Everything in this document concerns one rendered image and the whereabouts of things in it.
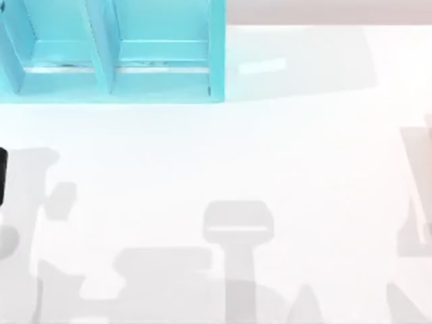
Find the light blue rack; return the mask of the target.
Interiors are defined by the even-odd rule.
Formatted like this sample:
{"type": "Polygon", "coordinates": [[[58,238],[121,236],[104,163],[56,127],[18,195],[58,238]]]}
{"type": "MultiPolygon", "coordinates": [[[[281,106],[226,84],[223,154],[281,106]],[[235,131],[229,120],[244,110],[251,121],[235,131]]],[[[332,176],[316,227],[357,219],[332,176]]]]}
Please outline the light blue rack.
{"type": "Polygon", "coordinates": [[[0,0],[0,103],[217,103],[227,0],[0,0]]]}

